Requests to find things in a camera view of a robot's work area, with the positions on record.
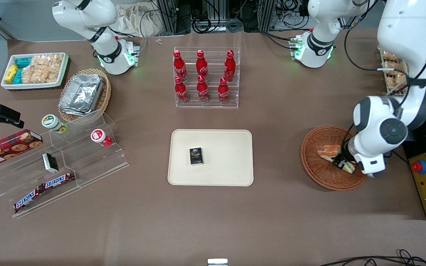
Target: white tray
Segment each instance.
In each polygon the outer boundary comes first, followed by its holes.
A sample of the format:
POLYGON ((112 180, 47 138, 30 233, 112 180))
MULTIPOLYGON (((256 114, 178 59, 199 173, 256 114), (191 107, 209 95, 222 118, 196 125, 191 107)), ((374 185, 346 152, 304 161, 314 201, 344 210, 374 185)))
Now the white tray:
POLYGON ((172 133, 167 179, 172 185, 251 185, 252 134, 248 130, 177 129, 172 133), (202 165, 190 165, 192 148, 202 149, 202 165))
MULTIPOLYGON (((53 88, 53 87, 56 87, 56 86, 60 86, 62 84, 62 81, 64 80, 65 70, 67 68, 69 56, 64 52, 48 52, 48 53, 40 54, 40 55, 49 55, 49 54, 63 54, 64 55, 64 58, 62 59, 62 64, 61 64, 60 70, 59 70, 59 76, 57 77, 56 82, 30 83, 30 84, 7 84, 4 81, 4 76, 3 76, 3 78, 1 79, 1 86, 5 89, 9 90, 9 91, 29 91, 29 90, 34 90, 34 89, 49 89, 49 88, 53 88)), ((14 55, 12 55, 9 58, 9 62, 7 62, 7 66, 6 66, 6 69, 4 71, 4 75, 6 75, 9 67, 12 64, 14 64, 17 59, 26 58, 26 57, 34 57, 35 55, 38 55, 38 54, 14 54, 14 55)))

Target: red emergency stop button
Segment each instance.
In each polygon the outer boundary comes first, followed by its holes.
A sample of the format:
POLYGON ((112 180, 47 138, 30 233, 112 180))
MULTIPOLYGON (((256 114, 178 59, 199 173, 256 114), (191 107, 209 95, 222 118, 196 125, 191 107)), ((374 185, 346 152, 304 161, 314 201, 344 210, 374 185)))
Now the red emergency stop button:
POLYGON ((419 174, 426 173, 426 162, 424 162, 423 160, 418 160, 412 163, 412 170, 419 174))

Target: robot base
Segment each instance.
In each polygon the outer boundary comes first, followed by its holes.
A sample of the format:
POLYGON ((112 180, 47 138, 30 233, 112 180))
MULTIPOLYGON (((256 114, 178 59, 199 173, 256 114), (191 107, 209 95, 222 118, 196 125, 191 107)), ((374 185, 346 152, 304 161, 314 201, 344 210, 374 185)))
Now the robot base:
POLYGON ((331 47, 327 52, 324 50, 325 53, 323 55, 316 55, 315 51, 311 50, 307 43, 307 39, 310 34, 311 32, 308 31, 289 40, 289 47, 291 49, 290 55, 292 60, 298 60, 306 67, 318 68, 323 66, 331 57, 333 47, 331 47))
POLYGON ((119 39, 121 44, 121 53, 112 63, 103 62, 98 56, 101 66, 106 69, 106 72, 112 75, 120 75, 128 71, 131 67, 137 66, 139 62, 139 45, 134 45, 132 42, 127 42, 119 39))

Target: red button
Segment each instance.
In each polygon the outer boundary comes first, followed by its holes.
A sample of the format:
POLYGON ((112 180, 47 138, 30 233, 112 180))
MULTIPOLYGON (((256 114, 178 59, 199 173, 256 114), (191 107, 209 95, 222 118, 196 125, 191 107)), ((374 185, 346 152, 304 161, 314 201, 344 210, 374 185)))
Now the red button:
POLYGON ((419 161, 412 163, 412 170, 416 173, 420 173, 421 171, 423 171, 422 163, 419 161))

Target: white cloth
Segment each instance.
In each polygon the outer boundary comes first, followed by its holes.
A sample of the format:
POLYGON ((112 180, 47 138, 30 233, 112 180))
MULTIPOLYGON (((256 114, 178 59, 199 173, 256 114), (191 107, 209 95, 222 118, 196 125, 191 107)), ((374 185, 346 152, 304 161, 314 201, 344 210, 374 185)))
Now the white cloth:
POLYGON ((116 10, 118 11, 117 31, 141 36, 142 27, 142 37, 159 35, 164 32, 164 26, 160 20, 161 13, 160 11, 148 12, 149 10, 156 9, 157 7, 151 2, 116 5, 116 10), (142 19, 141 25, 141 18, 145 12, 148 13, 142 19))

